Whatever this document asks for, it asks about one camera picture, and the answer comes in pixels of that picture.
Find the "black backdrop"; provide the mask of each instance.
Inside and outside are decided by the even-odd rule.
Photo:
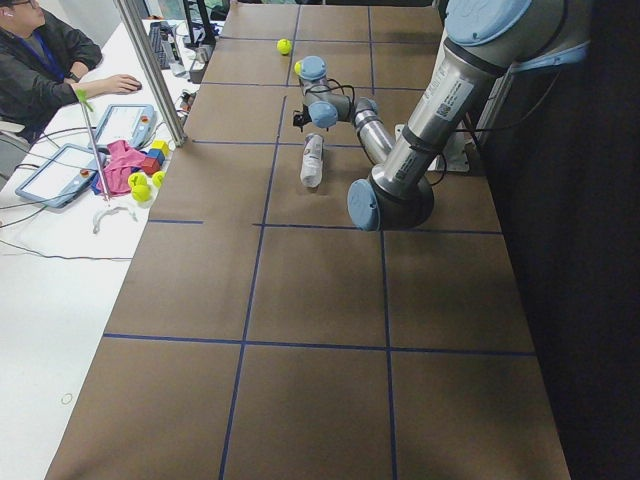
[[[640,10],[594,3],[587,62],[483,154],[572,479],[639,480]],[[553,75],[518,77],[495,125]]]

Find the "blue lanyard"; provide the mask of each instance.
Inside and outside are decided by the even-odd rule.
[[[29,50],[38,59],[38,61],[42,64],[42,66],[46,68],[47,71],[51,73],[54,77],[56,77],[56,80],[58,80],[59,82],[62,82],[64,80],[64,72],[60,68],[60,65],[58,65],[58,62],[53,56],[53,53],[51,53],[51,50],[49,50],[49,47],[47,47],[47,44],[44,42],[44,40],[42,39],[42,37],[38,32],[33,32],[33,36],[36,37],[36,40],[38,40],[38,42],[40,42],[42,51],[47,57],[46,59],[42,58],[38,54],[38,52],[36,52],[33,49],[33,47],[31,47],[31,45],[29,45],[29,43],[24,40],[24,38],[20,38],[20,37],[18,38],[20,38],[20,41],[27,48],[27,50]]]

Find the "man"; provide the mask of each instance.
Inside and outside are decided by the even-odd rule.
[[[25,125],[34,142],[58,109],[87,97],[128,94],[141,85],[131,75],[78,84],[102,60],[100,47],[42,10],[37,0],[0,0],[0,117]]]

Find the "pink cloth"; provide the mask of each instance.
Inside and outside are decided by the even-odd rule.
[[[111,160],[104,167],[104,177],[111,195],[125,195],[131,191],[129,175],[140,170],[145,154],[132,148],[126,140],[117,140],[107,145]],[[102,182],[98,178],[96,190],[102,192]]]

